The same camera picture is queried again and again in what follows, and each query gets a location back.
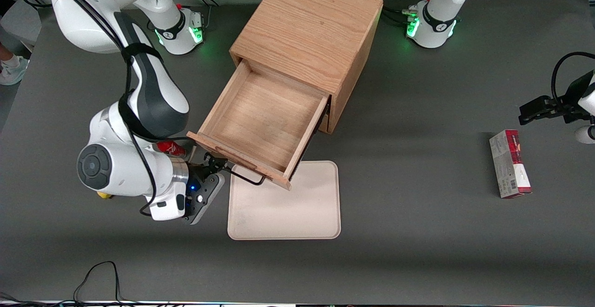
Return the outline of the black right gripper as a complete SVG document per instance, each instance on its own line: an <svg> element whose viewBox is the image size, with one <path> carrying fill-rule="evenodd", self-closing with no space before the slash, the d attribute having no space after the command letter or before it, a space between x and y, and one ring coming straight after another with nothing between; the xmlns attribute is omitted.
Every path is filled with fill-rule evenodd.
<svg viewBox="0 0 595 307"><path fill-rule="evenodd" d="M212 192L217 186L219 172L227 169L228 160L225 157L217 157L211 153L205 153L205 165L198 165L187 162L188 180L185 187L186 194L205 194Z"/></svg>

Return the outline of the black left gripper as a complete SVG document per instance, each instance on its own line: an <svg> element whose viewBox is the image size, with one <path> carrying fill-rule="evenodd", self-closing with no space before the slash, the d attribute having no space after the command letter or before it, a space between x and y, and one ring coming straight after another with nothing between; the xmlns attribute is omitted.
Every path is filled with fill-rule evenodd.
<svg viewBox="0 0 595 307"><path fill-rule="evenodd" d="M594 114L588 112L581 107L578 102L586 93L592 93L594 89L590 89L594 76L594 71L586 73L585 75L574 80L567 88L564 95L558 95L556 91L556 84L553 86L553 99L557 101L559 113L561 113L566 124L585 120L593 122ZM552 119L558 117L558 112L555 110L555 103L549 96L539 96L530 102L523 104L519 108L519 125L524 126L530 122L540 119Z"/></svg>

